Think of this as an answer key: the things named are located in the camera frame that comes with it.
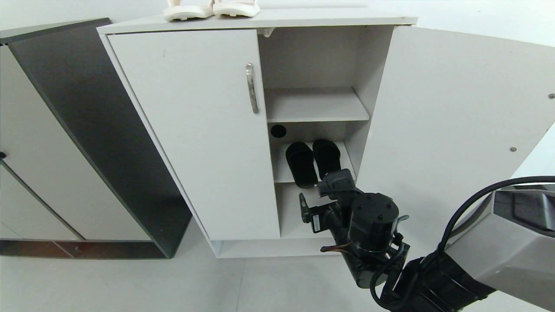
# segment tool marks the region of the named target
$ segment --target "cabinet shelf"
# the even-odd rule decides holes
[[[269,123],[369,120],[351,88],[265,89]]]
[[[317,234],[312,232],[310,224],[301,220],[301,209],[299,206],[299,193],[303,193],[309,206],[319,206],[331,203],[328,197],[320,198],[318,190],[301,189],[294,183],[276,185],[277,212],[282,239],[292,238],[325,238],[332,237],[330,231]]]
[[[306,143],[312,149],[312,143]],[[356,180],[355,171],[352,168],[351,159],[349,158],[349,154],[347,153],[347,149],[345,148],[345,144],[343,142],[334,142],[339,151],[341,152],[341,169],[349,169],[351,171],[353,179]],[[289,165],[287,164],[287,159],[285,158],[285,152],[287,148],[291,144],[279,144],[274,146],[272,149],[272,167],[274,171],[274,182],[275,183],[293,183],[295,180],[293,179],[293,174],[291,173],[291,169],[289,169]],[[316,175],[318,175],[318,166],[316,162],[314,162],[314,169],[316,170]]]

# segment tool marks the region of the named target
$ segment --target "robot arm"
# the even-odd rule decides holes
[[[356,284],[370,288],[387,310],[458,311],[499,290],[555,311],[555,186],[507,187],[526,182],[553,183],[555,177],[484,188],[459,208],[437,250],[406,266],[410,246],[397,225],[407,216],[399,217],[391,198],[358,190],[348,169],[329,173],[317,185],[321,197],[335,202],[309,207],[299,195],[301,217],[314,233],[331,231],[336,245],[321,251],[341,252]],[[382,283],[378,296],[375,287]]]

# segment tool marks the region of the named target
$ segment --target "white cabinet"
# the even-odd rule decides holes
[[[210,239],[279,238],[256,30],[139,33],[110,43]]]
[[[293,183],[293,142],[336,142],[357,186],[393,197],[412,216],[405,236],[432,246],[457,203],[510,177],[555,120],[553,48],[399,26],[416,20],[370,9],[302,13],[99,28],[220,258],[315,255],[334,243],[301,221],[300,192],[310,205],[328,199]],[[255,35],[268,27],[270,37]]]

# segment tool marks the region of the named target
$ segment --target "black motor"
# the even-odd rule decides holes
[[[317,187],[320,197],[328,196],[336,201],[309,208],[302,193],[299,197],[302,220],[312,225],[314,233],[329,230],[335,239],[335,245],[322,247],[320,251],[341,252],[361,288],[369,288],[374,273],[390,259],[394,263],[377,277],[376,284],[386,279],[396,281],[409,245],[402,242],[402,235],[397,232],[397,223],[403,217],[399,218],[399,209],[393,200],[380,193],[363,193],[357,189],[348,169],[327,174]]]

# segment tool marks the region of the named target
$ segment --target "open cabinet door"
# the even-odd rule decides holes
[[[400,26],[358,188],[390,196],[400,231],[434,248],[453,212],[508,179],[555,120],[555,48]]]

